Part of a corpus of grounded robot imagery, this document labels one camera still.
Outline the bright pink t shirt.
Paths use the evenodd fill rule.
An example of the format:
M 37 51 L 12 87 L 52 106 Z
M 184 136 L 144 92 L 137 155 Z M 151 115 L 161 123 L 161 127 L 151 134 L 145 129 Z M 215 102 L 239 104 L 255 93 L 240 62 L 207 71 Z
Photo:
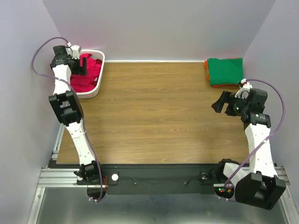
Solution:
M 102 67 L 101 59 L 93 59 L 92 54 L 82 54 L 87 58 L 87 75 L 71 75 L 71 86 L 76 93 L 92 91 L 98 82 Z

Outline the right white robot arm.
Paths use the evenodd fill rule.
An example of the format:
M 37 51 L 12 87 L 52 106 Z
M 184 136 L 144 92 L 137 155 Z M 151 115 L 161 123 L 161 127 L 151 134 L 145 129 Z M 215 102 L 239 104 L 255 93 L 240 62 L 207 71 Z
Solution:
M 223 91 L 220 98 L 212 104 L 215 112 L 220 113 L 227 104 L 228 116 L 239 116 L 247 137 L 249 155 L 238 164 L 223 159 L 215 170 L 215 177 L 225 182 L 219 190 L 233 191 L 235 200 L 265 210 L 271 210 L 286 189 L 284 180 L 279 179 L 271 155 L 271 119 L 265 114 L 266 91 L 244 89 L 237 93 Z

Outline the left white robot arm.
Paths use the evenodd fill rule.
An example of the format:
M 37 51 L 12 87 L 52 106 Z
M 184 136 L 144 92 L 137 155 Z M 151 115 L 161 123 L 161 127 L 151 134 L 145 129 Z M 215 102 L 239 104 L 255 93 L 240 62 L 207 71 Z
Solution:
M 71 86 L 71 75 L 87 74 L 87 61 L 80 59 L 81 47 L 68 42 L 53 47 L 50 64 L 55 76 L 55 89 L 49 103 L 58 119 L 69 132 L 78 153 L 80 168 L 75 175 L 87 182 L 101 184 L 104 172 L 85 130 L 84 112 L 76 92 Z

